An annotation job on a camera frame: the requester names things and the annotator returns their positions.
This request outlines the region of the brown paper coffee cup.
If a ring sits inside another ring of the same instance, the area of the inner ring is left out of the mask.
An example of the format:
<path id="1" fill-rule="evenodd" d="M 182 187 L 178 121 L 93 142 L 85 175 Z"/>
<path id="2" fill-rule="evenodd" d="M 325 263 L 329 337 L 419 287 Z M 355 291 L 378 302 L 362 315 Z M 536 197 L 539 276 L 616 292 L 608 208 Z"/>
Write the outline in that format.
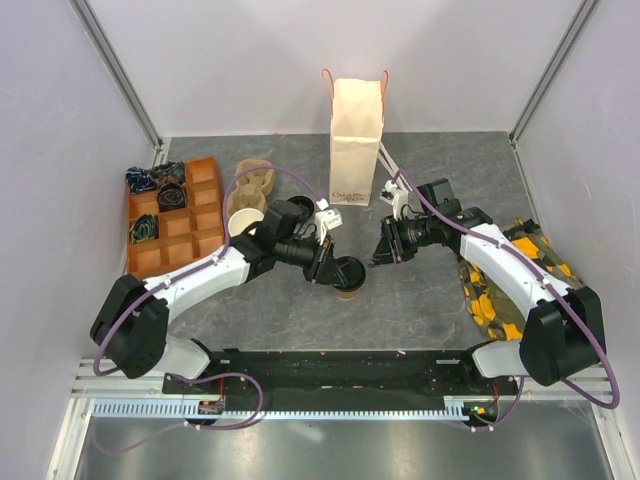
<path id="1" fill-rule="evenodd" d="M 336 294 L 342 300 L 351 300 L 353 299 L 359 292 L 359 287 L 351 287 L 351 288 L 335 288 Z"/>

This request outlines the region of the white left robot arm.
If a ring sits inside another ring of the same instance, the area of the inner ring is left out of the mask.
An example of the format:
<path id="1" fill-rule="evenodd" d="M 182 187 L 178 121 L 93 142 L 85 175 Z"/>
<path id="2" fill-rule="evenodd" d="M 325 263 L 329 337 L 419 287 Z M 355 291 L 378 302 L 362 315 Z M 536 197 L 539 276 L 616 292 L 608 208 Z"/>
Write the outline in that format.
<path id="1" fill-rule="evenodd" d="M 201 343 L 169 334 L 176 317 L 212 295 L 269 272 L 278 262 L 301 268 L 306 281 L 340 294 L 351 294 L 364 284 L 366 270 L 360 260 L 334 255 L 327 231 L 341 221 L 338 212 L 316 213 L 316 231 L 308 237 L 296 231 L 305 217 L 299 205 L 277 201 L 261 221 L 198 261 L 146 280 L 121 276 L 90 329 L 98 355 L 113 361 L 129 379 L 162 371 L 184 378 L 198 393 L 211 392 L 220 371 Z"/>

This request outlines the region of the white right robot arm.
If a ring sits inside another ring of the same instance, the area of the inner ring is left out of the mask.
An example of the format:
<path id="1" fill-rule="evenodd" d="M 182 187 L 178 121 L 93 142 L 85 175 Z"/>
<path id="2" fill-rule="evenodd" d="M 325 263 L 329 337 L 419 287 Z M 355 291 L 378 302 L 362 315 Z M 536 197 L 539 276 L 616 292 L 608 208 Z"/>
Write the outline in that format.
<path id="1" fill-rule="evenodd" d="M 389 180 L 381 199 L 392 213 L 381 221 L 381 239 L 372 256 L 375 266 L 413 259 L 419 248 L 440 244 L 479 268 L 524 317 L 519 340 L 495 340 L 473 349 L 472 360 L 458 368 L 458 381 L 477 394 L 494 377 L 529 376 L 553 385 L 599 362 L 605 347 L 598 295 L 575 288 L 519 252 L 480 208 L 462 208 L 450 183 L 440 179 L 419 187 L 422 212 L 409 217 L 408 192 Z"/>

